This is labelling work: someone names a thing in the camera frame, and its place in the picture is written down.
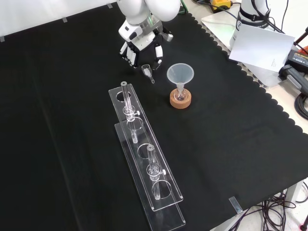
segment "funnel stem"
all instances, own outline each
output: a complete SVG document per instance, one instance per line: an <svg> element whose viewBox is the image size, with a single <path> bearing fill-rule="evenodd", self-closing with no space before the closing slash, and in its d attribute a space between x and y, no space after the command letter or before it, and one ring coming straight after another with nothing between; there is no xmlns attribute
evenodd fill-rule
<svg viewBox="0 0 308 231"><path fill-rule="evenodd" d="M184 90L184 84L177 84L177 88L178 88L179 94L182 94Z"/></svg>

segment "acrylic stand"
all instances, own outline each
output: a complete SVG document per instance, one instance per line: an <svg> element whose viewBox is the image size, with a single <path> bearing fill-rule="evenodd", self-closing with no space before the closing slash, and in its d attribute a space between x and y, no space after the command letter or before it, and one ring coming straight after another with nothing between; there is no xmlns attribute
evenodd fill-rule
<svg viewBox="0 0 308 231"><path fill-rule="evenodd" d="M183 200L149 121L131 84L109 90L120 123L115 128L134 178L151 230L185 225Z"/></svg>

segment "test tube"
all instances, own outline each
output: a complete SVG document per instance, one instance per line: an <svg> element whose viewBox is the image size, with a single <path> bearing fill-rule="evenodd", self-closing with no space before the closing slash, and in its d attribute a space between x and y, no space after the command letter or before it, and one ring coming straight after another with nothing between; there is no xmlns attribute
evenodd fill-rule
<svg viewBox="0 0 308 231"><path fill-rule="evenodd" d="M125 81L122 82L121 87L122 87L122 94L123 94L124 103L125 103L126 118L127 120L131 121L133 120L133 117L134 117L134 111L130 103L129 92L127 89L127 82Z"/></svg>
<svg viewBox="0 0 308 231"><path fill-rule="evenodd" d="M131 133L131 138L133 139L133 143L138 143L137 131L134 125L134 122L128 122L128 128Z"/></svg>
<svg viewBox="0 0 308 231"><path fill-rule="evenodd" d="M155 157L155 148L153 145L149 144L147 146L147 152L149 156L149 175L150 179L153 181L153 194L156 200L160 199L160 190L159 190L159 167Z"/></svg>

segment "rack hole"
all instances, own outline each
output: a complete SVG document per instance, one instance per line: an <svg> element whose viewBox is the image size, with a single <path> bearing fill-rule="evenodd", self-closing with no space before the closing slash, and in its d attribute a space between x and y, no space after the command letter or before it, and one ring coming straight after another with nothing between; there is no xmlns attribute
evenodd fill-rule
<svg viewBox="0 0 308 231"><path fill-rule="evenodd" d="M122 103L124 103L124 96L123 96L123 92L118 92L117 94L116 94L116 99L118 100L118 101L120 101L120 102L122 102Z"/></svg>
<svg viewBox="0 0 308 231"><path fill-rule="evenodd" d="M143 143L142 145L139 146L137 150L137 154L140 158L142 159L148 159L148 151L146 147L149 145L149 143Z"/></svg>
<svg viewBox="0 0 308 231"><path fill-rule="evenodd" d="M155 196L156 200L164 199L166 197L169 197L171 194L171 184L166 180L158 180L153 184L152 187L152 193Z"/></svg>
<svg viewBox="0 0 308 231"><path fill-rule="evenodd" d="M139 117L133 117L131 121L126 123L129 130L137 131L143 127L143 120Z"/></svg>

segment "white wall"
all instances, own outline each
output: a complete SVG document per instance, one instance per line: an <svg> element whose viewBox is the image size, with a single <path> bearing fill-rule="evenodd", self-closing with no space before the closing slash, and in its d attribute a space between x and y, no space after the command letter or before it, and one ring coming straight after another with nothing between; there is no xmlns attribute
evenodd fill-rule
<svg viewBox="0 0 308 231"><path fill-rule="evenodd" d="M275 18L276 26L281 28L283 13L287 0L268 0L271 12L270 16ZM308 26L308 0L289 0L288 11L284 18L283 31L287 35L300 37ZM308 46L308 37L301 43L303 47Z"/></svg>
<svg viewBox="0 0 308 231"><path fill-rule="evenodd" d="M0 0L0 36L68 17L116 0Z"/></svg>

